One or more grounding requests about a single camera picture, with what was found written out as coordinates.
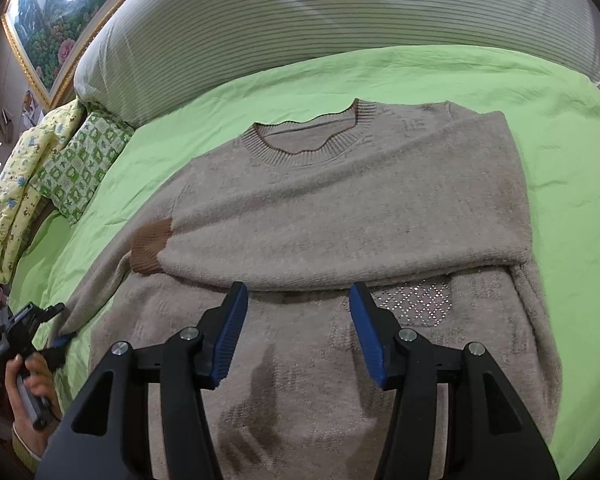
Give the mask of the person's left hand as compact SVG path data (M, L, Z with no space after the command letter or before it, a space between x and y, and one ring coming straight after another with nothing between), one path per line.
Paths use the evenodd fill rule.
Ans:
M16 436L24 447L38 457L46 451L48 441L62 419L55 390L54 375L39 353L25 360L17 354L6 363L5 387L8 395ZM34 400L45 399L53 416L43 429L34 424Z

